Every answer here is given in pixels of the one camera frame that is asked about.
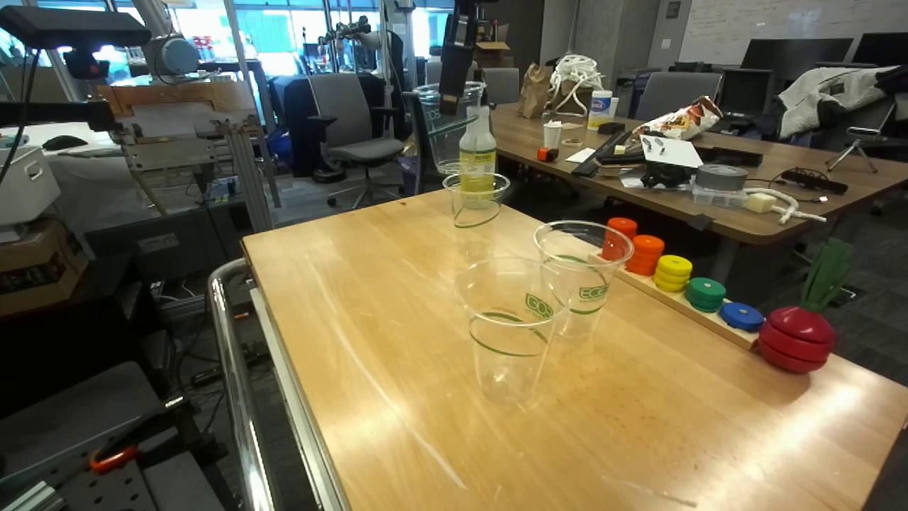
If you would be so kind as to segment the yellow stacking disc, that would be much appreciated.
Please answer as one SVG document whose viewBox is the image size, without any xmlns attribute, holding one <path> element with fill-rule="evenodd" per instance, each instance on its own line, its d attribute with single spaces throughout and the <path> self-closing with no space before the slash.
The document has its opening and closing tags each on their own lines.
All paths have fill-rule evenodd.
<svg viewBox="0 0 908 511">
<path fill-rule="evenodd" d="M 662 255 L 652 272 L 652 285 L 663 292 L 681 292 L 693 275 L 693 262 L 683 255 Z"/>
</svg>

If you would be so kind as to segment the grey office chair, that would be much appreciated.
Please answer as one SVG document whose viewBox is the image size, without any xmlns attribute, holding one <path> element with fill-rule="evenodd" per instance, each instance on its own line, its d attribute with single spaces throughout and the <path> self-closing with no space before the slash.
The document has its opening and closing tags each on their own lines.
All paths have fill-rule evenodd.
<svg viewBox="0 0 908 511">
<path fill-rule="evenodd" d="M 374 130 L 374 109 L 354 73 L 314 73 L 310 92 L 321 122 L 321 160 L 330 167 L 372 170 L 402 150 L 400 139 Z"/>
</svg>

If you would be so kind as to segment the green toy leaves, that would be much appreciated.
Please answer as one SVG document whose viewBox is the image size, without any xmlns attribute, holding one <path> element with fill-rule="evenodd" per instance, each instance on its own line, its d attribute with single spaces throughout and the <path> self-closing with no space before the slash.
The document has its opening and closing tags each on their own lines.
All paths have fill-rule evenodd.
<svg viewBox="0 0 908 511">
<path fill-rule="evenodd" d="M 854 247 L 843 240 L 825 240 L 808 259 L 799 305 L 810 312 L 828 309 L 846 288 Z"/>
</svg>

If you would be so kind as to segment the red toy radish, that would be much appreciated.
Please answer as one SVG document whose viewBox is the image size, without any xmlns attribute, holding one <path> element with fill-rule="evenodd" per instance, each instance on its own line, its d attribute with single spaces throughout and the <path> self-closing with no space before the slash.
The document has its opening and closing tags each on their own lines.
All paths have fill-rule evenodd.
<svg viewBox="0 0 908 511">
<path fill-rule="evenodd" d="M 836 333 L 819 312 L 779 308 L 767 316 L 754 353 L 784 373 L 806 374 L 828 362 L 835 345 Z"/>
</svg>

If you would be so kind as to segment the grey tape roll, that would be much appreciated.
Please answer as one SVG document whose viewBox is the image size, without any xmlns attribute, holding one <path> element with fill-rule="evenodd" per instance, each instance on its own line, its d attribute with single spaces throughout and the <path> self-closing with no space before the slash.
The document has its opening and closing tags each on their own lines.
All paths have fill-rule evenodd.
<svg viewBox="0 0 908 511">
<path fill-rule="evenodd" d="M 696 173 L 696 186 L 713 191 L 741 191 L 747 186 L 747 170 L 731 164 L 704 164 Z"/>
</svg>

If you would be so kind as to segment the blue stacking disc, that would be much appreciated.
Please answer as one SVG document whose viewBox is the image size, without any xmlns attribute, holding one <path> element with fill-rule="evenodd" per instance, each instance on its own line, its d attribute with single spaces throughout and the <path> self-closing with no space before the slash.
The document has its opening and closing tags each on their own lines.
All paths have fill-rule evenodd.
<svg viewBox="0 0 908 511">
<path fill-rule="evenodd" d="M 731 329 L 758 333 L 764 326 L 764 312 L 741 302 L 725 302 L 718 316 Z"/>
</svg>

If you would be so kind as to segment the orange-red stacking disc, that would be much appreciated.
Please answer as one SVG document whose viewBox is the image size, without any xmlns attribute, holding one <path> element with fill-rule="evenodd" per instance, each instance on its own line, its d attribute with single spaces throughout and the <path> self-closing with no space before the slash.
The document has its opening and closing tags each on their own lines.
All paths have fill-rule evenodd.
<svg viewBox="0 0 908 511">
<path fill-rule="evenodd" d="M 632 249 L 635 249 L 635 245 L 632 245 L 635 230 L 637 230 L 637 224 L 635 224 L 632 218 L 626 218 L 626 217 L 612 217 L 612 218 L 606 223 L 606 230 L 605 230 L 601 259 L 605 259 L 605 262 L 623 264 L 623 262 L 632 255 Z"/>
</svg>

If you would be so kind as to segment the spray bottle yellow label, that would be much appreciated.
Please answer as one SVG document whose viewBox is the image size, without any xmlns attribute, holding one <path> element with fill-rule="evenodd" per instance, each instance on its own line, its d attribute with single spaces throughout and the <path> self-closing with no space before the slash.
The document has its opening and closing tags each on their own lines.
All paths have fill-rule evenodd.
<svg viewBox="0 0 908 511">
<path fill-rule="evenodd" d="M 459 188 L 480 194 L 480 191 L 494 188 L 497 139 L 490 133 L 490 109 L 488 106 L 470 106 L 467 116 L 470 116 L 470 122 L 466 125 L 466 133 L 459 137 Z"/>
</svg>

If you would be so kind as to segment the green stacking disc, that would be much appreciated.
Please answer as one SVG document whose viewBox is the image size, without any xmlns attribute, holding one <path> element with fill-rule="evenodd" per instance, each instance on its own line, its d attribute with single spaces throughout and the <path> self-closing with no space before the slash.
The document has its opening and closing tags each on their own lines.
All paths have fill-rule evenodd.
<svg viewBox="0 0 908 511">
<path fill-rule="evenodd" d="M 725 288 L 715 279 L 693 279 L 683 291 L 683 298 L 701 312 L 718 312 L 725 298 Z"/>
</svg>

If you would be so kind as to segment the white paper sheet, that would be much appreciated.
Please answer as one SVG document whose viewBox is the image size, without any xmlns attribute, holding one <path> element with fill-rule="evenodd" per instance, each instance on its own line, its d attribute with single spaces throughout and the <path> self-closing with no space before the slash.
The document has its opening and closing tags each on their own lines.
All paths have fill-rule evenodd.
<svg viewBox="0 0 908 511">
<path fill-rule="evenodd" d="M 642 137 L 642 153 L 652 164 L 701 167 L 701 153 L 687 139 Z"/>
</svg>

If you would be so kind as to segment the clear plastic cup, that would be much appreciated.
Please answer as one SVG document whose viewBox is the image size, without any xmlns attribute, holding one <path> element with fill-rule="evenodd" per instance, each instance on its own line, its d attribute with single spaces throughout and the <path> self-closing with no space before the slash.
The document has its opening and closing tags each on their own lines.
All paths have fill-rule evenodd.
<svg viewBox="0 0 908 511">
<path fill-rule="evenodd" d="M 601 259 L 605 230 L 606 224 L 601 223 L 557 218 L 532 232 L 542 268 L 564 308 L 557 339 L 568 347 L 578 347 L 592 335 L 612 285 L 612 269 L 618 268 Z"/>
<path fill-rule="evenodd" d="M 450 224 L 459 230 L 490 224 L 503 213 L 510 180 L 490 173 L 481 186 L 466 186 L 459 173 L 443 180 Z"/>
<path fill-rule="evenodd" d="M 488 309 L 467 319 L 467 339 L 477 383 L 490 400 L 520 404 L 532 391 L 548 356 L 548 320 Z"/>
</svg>

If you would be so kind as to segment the snack chip bag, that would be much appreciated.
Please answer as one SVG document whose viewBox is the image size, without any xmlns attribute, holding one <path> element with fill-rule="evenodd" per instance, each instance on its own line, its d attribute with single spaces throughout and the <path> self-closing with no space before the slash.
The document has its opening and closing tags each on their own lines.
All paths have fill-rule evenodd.
<svg viewBox="0 0 908 511">
<path fill-rule="evenodd" d="M 715 106 L 713 98 L 697 98 L 683 109 L 647 120 L 642 125 L 642 133 L 656 133 L 666 139 L 696 139 L 704 130 L 708 130 L 721 116 L 724 110 Z"/>
</svg>

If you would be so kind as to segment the orange stacking disc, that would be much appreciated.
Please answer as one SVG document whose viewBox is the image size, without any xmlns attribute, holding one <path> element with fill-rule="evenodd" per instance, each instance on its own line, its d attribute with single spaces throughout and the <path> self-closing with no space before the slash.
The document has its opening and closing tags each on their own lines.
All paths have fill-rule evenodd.
<svg viewBox="0 0 908 511">
<path fill-rule="evenodd" d="M 663 255 L 663 241 L 657 235 L 635 235 L 626 269 L 635 275 L 652 275 L 657 259 Z"/>
</svg>

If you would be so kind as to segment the wooden toy base strip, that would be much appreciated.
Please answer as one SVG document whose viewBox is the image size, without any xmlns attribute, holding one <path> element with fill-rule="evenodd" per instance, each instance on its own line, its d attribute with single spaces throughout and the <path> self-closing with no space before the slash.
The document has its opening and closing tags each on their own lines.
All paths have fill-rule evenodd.
<svg viewBox="0 0 908 511">
<path fill-rule="evenodd" d="M 626 288 L 632 288 L 632 291 L 637 291 L 637 292 L 643 292 L 647 302 L 662 305 L 662 308 L 669 308 L 669 309 L 676 309 L 677 316 L 683 316 L 687 320 L 696 320 L 696 325 L 701 325 L 704 329 L 713 329 L 715 335 L 738 345 L 741 350 L 749 350 L 749 353 L 754 350 L 754 340 L 758 340 L 754 333 L 731 329 L 730 325 L 721 320 L 718 312 L 701 312 L 701 309 L 696 309 L 683 296 L 657 291 L 649 279 L 635 275 L 635 272 L 626 272 L 623 264 L 618 264 L 618 268 L 612 269 L 612 279 L 622 282 L 622 285 L 626 285 Z"/>
</svg>

